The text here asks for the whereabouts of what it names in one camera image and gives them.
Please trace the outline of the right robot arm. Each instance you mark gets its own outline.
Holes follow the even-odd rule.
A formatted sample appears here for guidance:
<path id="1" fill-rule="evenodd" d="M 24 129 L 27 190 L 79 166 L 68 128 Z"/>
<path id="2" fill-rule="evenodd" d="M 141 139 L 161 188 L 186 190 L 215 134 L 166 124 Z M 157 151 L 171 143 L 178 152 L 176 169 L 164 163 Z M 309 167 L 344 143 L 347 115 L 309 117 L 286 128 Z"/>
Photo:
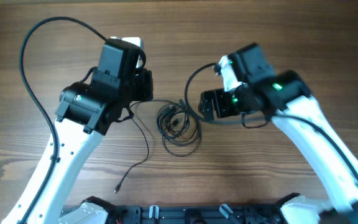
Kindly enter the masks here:
<path id="1" fill-rule="evenodd" d="M 261 48 L 250 44 L 214 66 L 221 89 L 201 94 L 203 118 L 215 121 L 261 112 L 285 133 L 316 172 L 328 202 L 294 195 L 279 207 L 288 223 L 358 223 L 358 160 L 325 118 L 299 74 L 276 74 Z"/>

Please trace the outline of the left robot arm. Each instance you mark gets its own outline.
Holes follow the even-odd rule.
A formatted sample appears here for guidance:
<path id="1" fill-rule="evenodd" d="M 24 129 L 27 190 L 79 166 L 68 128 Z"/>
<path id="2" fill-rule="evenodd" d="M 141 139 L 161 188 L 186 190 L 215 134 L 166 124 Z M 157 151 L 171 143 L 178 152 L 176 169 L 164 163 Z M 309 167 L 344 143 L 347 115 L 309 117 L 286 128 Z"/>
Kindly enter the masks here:
<path id="1" fill-rule="evenodd" d="M 24 192 L 3 223 L 58 223 L 61 210 L 90 154 L 133 101 L 153 98 L 139 37 L 105 41 L 98 66 L 60 94 L 48 145 Z"/>

